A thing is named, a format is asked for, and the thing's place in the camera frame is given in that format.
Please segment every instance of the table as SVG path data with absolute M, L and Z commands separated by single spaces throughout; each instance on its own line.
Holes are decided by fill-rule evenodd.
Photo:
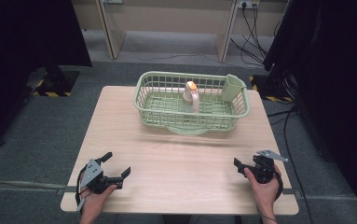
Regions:
M 257 91 L 248 91 L 251 112 L 228 133 L 180 135 L 141 123 L 133 104 L 134 87 L 103 88 L 67 186 L 76 185 L 79 171 L 89 159 L 106 152 L 114 156 L 102 163 L 104 175 L 131 167 L 123 189 L 106 202 L 104 212 L 147 214 L 257 214 L 249 181 L 237 173 L 234 158 L 254 165 L 257 150 L 279 153 Z M 283 162 L 284 192 L 275 213 L 298 212 L 295 195 Z M 61 208 L 76 210 L 75 193 L 65 191 Z

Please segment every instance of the gray floor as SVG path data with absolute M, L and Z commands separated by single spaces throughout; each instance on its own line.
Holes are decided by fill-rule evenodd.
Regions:
M 211 35 L 129 33 L 117 59 L 111 60 L 103 32 L 86 31 L 84 37 L 93 67 L 64 66 L 79 70 L 70 97 L 30 97 L 8 127 L 0 147 L 0 223 L 77 223 L 78 215 L 60 209 L 68 182 L 92 112 L 105 85 L 135 85 L 149 70 L 240 76 L 266 75 L 251 58 L 229 46 L 225 63 L 216 60 Z M 242 36 L 234 36 L 243 43 Z M 259 38 L 267 49 L 272 37 Z M 31 74 L 35 86 L 42 69 Z M 289 110 L 292 105 L 263 101 L 268 114 Z M 286 164 L 300 211 L 278 216 L 280 223 L 357 223 L 357 198 L 333 162 L 325 161 L 309 137 L 300 115 L 269 117 Z M 114 223 L 114 215 L 103 214 L 98 223 Z M 258 223 L 257 216 L 242 217 Z

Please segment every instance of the hand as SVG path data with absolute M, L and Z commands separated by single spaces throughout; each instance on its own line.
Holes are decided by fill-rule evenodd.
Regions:
M 276 172 L 281 175 L 280 169 L 276 165 L 274 165 L 274 168 Z M 275 221 L 276 218 L 273 208 L 280 186 L 277 177 L 274 176 L 267 184 L 259 184 L 250 169 L 245 168 L 244 172 L 251 183 L 254 200 L 262 215 L 263 223 L 277 223 L 277 221 Z
M 116 185 L 109 186 L 101 194 L 91 193 L 90 189 L 82 190 L 81 197 L 86 197 L 86 200 L 82 207 L 82 217 L 80 219 L 80 223 L 81 224 L 94 223 L 96 218 L 103 211 L 104 204 L 108 199 L 109 195 L 111 195 L 116 188 L 117 188 Z

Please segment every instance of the dish rack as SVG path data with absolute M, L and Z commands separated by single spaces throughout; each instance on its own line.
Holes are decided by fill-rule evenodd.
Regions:
M 199 113 L 183 110 L 187 81 L 198 87 Z M 147 72 L 136 85 L 134 105 L 143 124 L 179 134 L 231 131 L 250 112 L 246 85 L 233 75 Z

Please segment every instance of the cup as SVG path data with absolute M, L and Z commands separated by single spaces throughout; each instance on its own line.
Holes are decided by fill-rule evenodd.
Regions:
M 242 92 L 245 84 L 242 80 L 237 78 L 236 76 L 227 75 L 227 80 L 225 81 L 224 87 L 222 89 L 222 100 L 232 102 L 236 96 Z

